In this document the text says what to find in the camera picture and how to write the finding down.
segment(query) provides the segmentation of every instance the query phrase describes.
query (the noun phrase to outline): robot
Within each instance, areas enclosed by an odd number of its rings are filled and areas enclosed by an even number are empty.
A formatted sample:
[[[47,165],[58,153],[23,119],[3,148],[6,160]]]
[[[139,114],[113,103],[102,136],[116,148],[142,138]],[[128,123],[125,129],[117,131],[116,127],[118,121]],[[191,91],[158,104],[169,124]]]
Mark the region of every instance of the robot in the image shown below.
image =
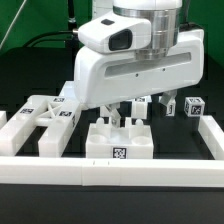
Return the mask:
[[[85,46],[76,57],[71,91],[30,97],[0,130],[0,155],[14,156],[35,127],[44,126],[40,156],[60,157],[83,110],[106,106],[119,127],[120,102],[164,93],[160,102],[167,106],[177,89],[197,84],[204,31],[179,32],[181,7],[182,0],[114,0],[113,11],[80,27]]]
[[[85,47],[76,57],[74,91],[86,109],[112,111],[162,92],[167,106],[177,89],[200,81],[204,31],[179,32],[181,7],[182,0],[114,0],[113,11],[79,29]]]

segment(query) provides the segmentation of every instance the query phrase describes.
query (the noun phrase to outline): white plastic housing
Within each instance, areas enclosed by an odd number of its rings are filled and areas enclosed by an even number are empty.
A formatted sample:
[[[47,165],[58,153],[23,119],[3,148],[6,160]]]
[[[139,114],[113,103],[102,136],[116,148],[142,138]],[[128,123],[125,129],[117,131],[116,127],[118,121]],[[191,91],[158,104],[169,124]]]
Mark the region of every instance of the white plastic housing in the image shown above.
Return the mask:
[[[134,51],[100,54],[83,47],[76,57],[75,95],[88,108],[197,84],[203,74],[203,30],[180,33],[162,60],[138,61]]]
[[[113,0],[113,5],[134,10],[166,10],[182,7],[182,0]]]
[[[114,23],[105,25],[103,20],[110,20]],[[133,35],[132,45],[128,51],[144,48],[151,41],[151,23],[147,19],[127,18],[109,12],[79,28],[79,40],[86,47],[99,53],[111,53],[109,49],[109,39],[112,35],[130,30]]]

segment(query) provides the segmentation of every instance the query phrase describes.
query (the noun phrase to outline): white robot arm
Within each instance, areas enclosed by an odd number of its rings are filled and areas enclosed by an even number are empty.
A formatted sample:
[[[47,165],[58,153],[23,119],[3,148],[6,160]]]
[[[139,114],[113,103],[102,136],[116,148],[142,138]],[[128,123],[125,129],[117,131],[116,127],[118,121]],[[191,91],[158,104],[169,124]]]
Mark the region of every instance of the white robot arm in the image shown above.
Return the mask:
[[[182,0],[114,0],[79,29],[75,94],[86,108],[197,84],[204,31],[179,32]]]

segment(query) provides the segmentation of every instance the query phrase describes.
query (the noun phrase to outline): white foam block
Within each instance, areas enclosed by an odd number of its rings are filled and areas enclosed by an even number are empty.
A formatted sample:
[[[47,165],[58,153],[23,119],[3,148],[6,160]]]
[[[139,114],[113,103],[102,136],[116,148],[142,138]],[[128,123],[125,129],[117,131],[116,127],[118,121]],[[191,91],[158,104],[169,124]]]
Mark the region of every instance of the white foam block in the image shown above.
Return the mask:
[[[201,116],[198,131],[216,160],[224,160],[224,133],[212,116]]]

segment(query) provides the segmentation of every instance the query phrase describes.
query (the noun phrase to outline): white base block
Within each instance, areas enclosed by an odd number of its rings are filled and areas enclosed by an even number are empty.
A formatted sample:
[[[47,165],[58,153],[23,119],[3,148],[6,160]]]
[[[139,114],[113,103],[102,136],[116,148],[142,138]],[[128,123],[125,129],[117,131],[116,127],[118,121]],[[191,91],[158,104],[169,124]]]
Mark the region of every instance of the white base block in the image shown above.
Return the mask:
[[[0,129],[7,123],[6,112],[0,111]]]
[[[201,116],[198,128],[216,160],[224,160],[224,132],[212,116]]]
[[[153,141],[150,126],[141,120],[131,124],[126,118],[125,128],[104,124],[102,118],[90,124],[86,141],[87,158],[152,159]]]

